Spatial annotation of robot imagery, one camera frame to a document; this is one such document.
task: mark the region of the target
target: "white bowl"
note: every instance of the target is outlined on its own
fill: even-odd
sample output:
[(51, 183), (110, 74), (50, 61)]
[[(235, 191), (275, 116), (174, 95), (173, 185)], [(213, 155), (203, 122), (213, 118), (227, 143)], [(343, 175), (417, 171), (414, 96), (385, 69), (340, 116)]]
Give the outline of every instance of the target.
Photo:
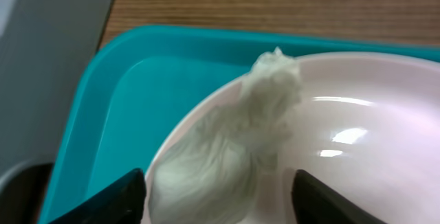
[[(291, 117), (294, 138), (241, 223), (295, 223), (289, 192), (297, 169), (387, 223), (440, 223), (440, 64), (366, 52), (298, 60), (303, 99)], [(197, 105), (156, 158), (212, 107), (236, 101), (240, 87), (237, 78)], [(150, 170), (146, 180), (149, 191)]]

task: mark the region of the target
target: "gray surface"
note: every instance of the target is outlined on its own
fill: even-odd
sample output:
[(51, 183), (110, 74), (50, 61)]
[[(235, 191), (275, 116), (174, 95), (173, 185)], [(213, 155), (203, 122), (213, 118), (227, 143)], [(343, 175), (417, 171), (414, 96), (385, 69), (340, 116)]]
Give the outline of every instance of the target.
[(55, 160), (76, 85), (111, 0), (16, 0), (0, 38), (0, 193)]

